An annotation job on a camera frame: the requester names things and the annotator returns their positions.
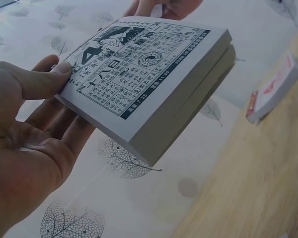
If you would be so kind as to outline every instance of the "finger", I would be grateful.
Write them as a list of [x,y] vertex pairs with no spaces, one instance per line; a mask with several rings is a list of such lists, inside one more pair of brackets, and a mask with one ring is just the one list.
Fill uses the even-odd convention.
[[183,19],[183,17],[178,16],[177,14],[175,14],[172,10],[170,10],[167,7],[164,7],[164,9],[163,9],[162,18],[170,19],[170,20],[181,20],[181,19]]
[[38,100],[57,94],[69,79],[72,66],[69,62],[59,63],[51,72],[33,72],[7,62],[0,62],[0,70],[8,72],[22,88],[22,99]]
[[56,118],[46,128],[46,132],[49,132],[53,138],[61,140],[76,116],[77,114],[75,112],[63,107],[61,112],[59,112]]
[[77,158],[94,130],[95,127],[93,125],[77,116],[65,132],[62,141],[65,142],[75,158]]
[[135,16],[150,16],[156,3],[157,1],[154,0],[139,0],[139,6]]
[[36,72],[50,72],[52,69],[52,66],[59,63],[59,57],[56,55],[50,55],[42,59],[40,62],[38,62],[32,69],[32,71]]
[[63,104],[54,97],[46,99],[25,122],[45,130],[63,107]]
[[125,12],[125,14],[123,15],[125,16],[133,16],[135,15],[137,9],[139,6],[139,0],[134,0],[134,2],[131,4],[131,6],[129,7],[129,9]]

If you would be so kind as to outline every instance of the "fingernail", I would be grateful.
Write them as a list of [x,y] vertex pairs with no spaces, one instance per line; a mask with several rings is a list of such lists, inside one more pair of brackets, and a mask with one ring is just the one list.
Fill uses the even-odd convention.
[[72,70],[71,63],[69,63],[69,62],[61,62],[61,63],[58,63],[52,69],[52,72],[64,74],[64,73],[70,72],[71,70]]

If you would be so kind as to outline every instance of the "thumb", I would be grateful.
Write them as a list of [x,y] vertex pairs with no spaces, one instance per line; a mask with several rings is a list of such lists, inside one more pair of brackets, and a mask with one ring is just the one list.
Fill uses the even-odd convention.
[[28,71],[7,62],[0,63],[0,68],[19,82],[24,100],[39,100],[54,96],[72,73],[72,66],[69,62],[59,63],[51,72]]

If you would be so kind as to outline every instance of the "calendar page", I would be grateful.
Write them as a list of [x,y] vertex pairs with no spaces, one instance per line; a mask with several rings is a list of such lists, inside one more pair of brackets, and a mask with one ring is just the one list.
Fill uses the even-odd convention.
[[67,59],[74,66],[70,87],[127,119],[209,32],[180,23],[114,23]]

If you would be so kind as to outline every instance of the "palm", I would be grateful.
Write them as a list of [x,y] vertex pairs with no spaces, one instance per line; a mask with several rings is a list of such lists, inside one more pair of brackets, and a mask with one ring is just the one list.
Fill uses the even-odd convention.
[[24,122],[13,123],[0,145],[0,191],[5,194],[0,208],[6,209],[1,212],[19,207],[24,215],[18,219],[23,219],[66,179],[71,167],[59,163],[74,161],[74,155],[61,141]]
[[125,16],[150,16],[153,7],[163,4],[163,18],[181,20],[193,12],[202,0],[135,0]]
[[[34,71],[49,71],[56,56]],[[70,76],[0,64],[0,222],[7,230],[34,211],[70,174],[94,127],[53,95]],[[15,117],[23,100],[45,100],[25,122]]]

